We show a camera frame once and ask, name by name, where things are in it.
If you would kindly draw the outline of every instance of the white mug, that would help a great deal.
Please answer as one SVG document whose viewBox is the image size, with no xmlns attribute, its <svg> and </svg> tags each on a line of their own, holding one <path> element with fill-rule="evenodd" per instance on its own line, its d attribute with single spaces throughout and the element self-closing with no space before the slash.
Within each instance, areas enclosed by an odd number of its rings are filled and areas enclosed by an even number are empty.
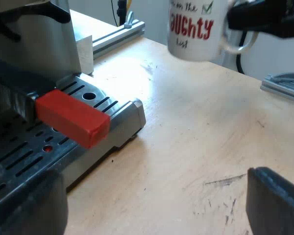
<svg viewBox="0 0 294 235">
<path fill-rule="evenodd" d="M 169 52 L 183 60 L 210 61 L 221 49 L 240 54 L 252 47 L 258 32 L 242 47 L 232 46 L 226 36 L 226 14 L 236 0 L 170 0 Z"/>
</svg>

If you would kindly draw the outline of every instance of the wooden tabletop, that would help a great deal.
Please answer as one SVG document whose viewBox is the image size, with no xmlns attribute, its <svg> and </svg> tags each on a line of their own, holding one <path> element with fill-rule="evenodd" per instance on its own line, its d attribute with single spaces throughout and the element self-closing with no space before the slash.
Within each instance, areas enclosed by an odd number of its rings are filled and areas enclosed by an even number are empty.
<svg viewBox="0 0 294 235">
<path fill-rule="evenodd" d="M 147 124 L 68 194 L 66 235 L 251 235 L 247 170 L 294 182 L 294 102 L 144 38 L 95 64 L 97 82 L 142 100 Z"/>
</svg>

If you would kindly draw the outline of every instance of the slotted metal plate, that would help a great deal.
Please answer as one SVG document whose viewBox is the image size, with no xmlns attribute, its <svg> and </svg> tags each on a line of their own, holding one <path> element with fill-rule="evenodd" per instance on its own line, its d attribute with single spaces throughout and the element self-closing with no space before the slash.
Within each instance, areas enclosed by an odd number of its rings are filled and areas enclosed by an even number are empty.
<svg viewBox="0 0 294 235">
<path fill-rule="evenodd" d="M 125 122 L 124 120 L 133 117 L 135 112 L 138 119 L 141 119 L 139 116 L 142 116 L 137 111 L 127 112 L 128 114 L 124 115 L 129 107 L 134 106 L 134 103 L 129 100 L 115 99 L 78 77 L 67 80 L 59 89 L 111 116 L 110 134 L 107 140 L 99 144 L 98 148 L 104 150 L 97 151 L 100 156 L 96 156 L 94 158 L 96 160 L 113 146 L 126 142 L 145 124 L 143 119 L 143 121 L 139 120 L 139 127 L 136 125 L 133 129 L 128 128 L 131 122 L 135 124 L 137 121 L 127 120 Z M 119 127 L 122 121 L 127 123 L 127 126 Z M 120 137 L 121 143 L 115 143 L 118 139 L 117 135 L 120 135 L 120 130 L 126 130 L 126 135 Z M 85 152 L 86 149 L 41 121 L 26 123 L 19 115 L 6 111 L 0 116 L 0 200 L 13 193 L 22 183 L 40 171 L 50 167 L 62 171 L 64 167 Z M 84 166 L 83 171 L 96 162 L 96 160 L 90 161 L 89 159 L 87 160 L 89 165 Z M 79 175 L 74 176 L 68 182 L 72 183 Z"/>
</svg>

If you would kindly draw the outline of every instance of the red rectangular block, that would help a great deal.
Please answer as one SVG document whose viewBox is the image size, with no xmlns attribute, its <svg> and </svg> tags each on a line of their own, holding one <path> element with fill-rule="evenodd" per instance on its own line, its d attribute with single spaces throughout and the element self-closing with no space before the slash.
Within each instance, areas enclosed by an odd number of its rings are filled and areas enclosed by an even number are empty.
<svg viewBox="0 0 294 235">
<path fill-rule="evenodd" d="M 59 90 L 36 99 L 35 109 L 38 119 L 85 148 L 91 148 L 109 133 L 107 114 Z"/>
</svg>

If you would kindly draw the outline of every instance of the circular hole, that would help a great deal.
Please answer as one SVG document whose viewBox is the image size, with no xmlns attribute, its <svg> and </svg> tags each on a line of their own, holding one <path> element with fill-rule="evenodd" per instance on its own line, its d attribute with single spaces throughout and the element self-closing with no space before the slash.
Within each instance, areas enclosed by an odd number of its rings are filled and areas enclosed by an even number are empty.
<svg viewBox="0 0 294 235">
<path fill-rule="evenodd" d="M 53 149 L 53 147 L 51 145 L 46 145 L 45 147 L 43 147 L 43 151 L 46 153 L 51 152 Z"/>
<path fill-rule="evenodd" d="M 85 93 L 83 95 L 83 98 L 86 100 L 92 100 L 96 98 L 96 95 L 94 93 L 89 92 L 89 93 Z"/>
</svg>

